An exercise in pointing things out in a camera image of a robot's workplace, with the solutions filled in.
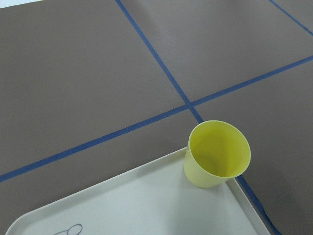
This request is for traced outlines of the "white plastic tray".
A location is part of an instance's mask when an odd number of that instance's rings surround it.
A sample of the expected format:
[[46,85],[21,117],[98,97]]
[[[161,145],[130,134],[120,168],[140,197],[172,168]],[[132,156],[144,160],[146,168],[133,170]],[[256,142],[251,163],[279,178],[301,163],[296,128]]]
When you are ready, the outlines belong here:
[[198,188],[185,149],[28,212],[9,235],[267,235],[235,180]]

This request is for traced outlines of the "yellow plastic cup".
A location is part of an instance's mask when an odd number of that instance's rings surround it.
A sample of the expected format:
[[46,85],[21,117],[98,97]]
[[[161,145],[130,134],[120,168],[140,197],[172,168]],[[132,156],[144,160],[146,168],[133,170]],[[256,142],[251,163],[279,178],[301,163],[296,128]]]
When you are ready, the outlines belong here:
[[227,122],[209,120],[191,131],[183,169],[192,184],[211,188],[242,175],[250,161],[251,149],[243,133]]

